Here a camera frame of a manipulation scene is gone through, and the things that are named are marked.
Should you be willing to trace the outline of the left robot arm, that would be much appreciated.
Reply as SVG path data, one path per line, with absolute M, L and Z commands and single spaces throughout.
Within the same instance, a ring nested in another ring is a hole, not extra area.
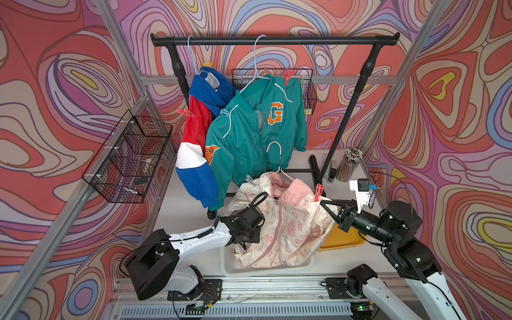
M 265 218 L 250 206 L 227 217 L 217 217 L 210 227 L 190 233 L 153 232 L 129 257 L 125 266 L 137 298 L 147 300 L 161 291 L 189 294 L 201 283 L 199 270 L 185 263 L 190 257 L 229 245 L 258 243 Z

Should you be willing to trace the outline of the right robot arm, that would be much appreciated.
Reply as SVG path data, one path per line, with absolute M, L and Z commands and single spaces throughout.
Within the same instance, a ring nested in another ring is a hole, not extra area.
M 358 210 L 354 200 L 322 200 L 320 204 L 341 230 L 355 229 L 379 241 L 383 256 L 413 289 L 430 319 L 465 319 L 441 265 L 428 246 L 415 236 L 423 222 L 411 204 L 392 201 L 380 215 Z M 345 288 L 350 296 L 373 301 L 390 319 L 419 317 L 368 265 L 349 270 Z

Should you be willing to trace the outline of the pink patterned kids jacket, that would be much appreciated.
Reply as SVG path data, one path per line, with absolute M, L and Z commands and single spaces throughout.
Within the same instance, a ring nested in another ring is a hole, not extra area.
M 264 173 L 243 183 L 225 209 L 233 215 L 249 206 L 260 193 L 267 198 L 257 207 L 265 217 L 259 243 L 233 245 L 239 269 L 271 269 L 303 265 L 325 242 L 335 225 L 321 206 L 323 196 L 315 197 L 300 179 L 290 180 L 277 173 Z

